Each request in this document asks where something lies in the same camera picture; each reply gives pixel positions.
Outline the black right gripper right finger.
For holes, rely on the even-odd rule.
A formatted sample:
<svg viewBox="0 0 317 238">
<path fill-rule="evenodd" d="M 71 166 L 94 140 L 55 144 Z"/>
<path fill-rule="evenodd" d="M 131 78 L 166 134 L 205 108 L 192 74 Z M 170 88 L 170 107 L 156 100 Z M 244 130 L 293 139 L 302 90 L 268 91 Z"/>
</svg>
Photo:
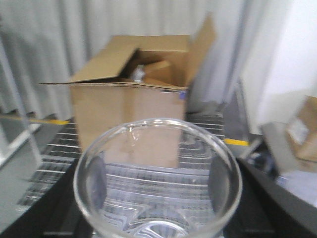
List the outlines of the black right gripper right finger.
<svg viewBox="0 0 317 238">
<path fill-rule="evenodd" d="M 317 209 L 238 159 L 243 191 L 226 238 L 315 238 Z"/>
</svg>

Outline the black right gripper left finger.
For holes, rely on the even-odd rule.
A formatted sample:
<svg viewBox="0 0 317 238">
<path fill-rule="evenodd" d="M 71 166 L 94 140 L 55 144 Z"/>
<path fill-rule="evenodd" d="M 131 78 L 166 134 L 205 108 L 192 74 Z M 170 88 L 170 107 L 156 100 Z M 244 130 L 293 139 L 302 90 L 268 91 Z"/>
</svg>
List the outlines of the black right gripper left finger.
<svg viewBox="0 0 317 238">
<path fill-rule="evenodd" d="M 6 228 L 2 238 L 91 238 L 93 229 L 74 198 L 73 178 L 78 160 L 22 216 Z"/>
</svg>

